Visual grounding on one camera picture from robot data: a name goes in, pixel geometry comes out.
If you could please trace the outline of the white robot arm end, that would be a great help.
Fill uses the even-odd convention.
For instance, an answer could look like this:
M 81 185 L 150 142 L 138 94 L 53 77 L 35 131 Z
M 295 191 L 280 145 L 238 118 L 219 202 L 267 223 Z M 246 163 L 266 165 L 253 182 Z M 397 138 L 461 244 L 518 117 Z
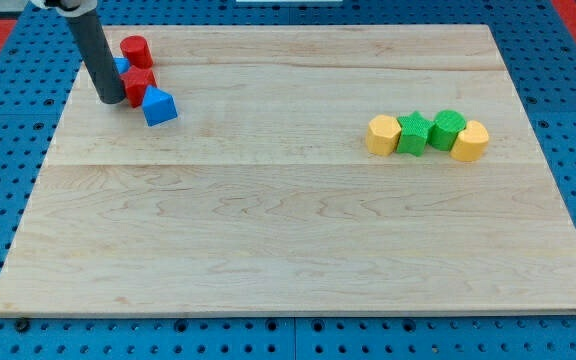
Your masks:
M 64 17 L 74 18 L 82 16 L 98 5 L 97 0 L 30 0 L 30 2 L 40 9 L 54 9 Z

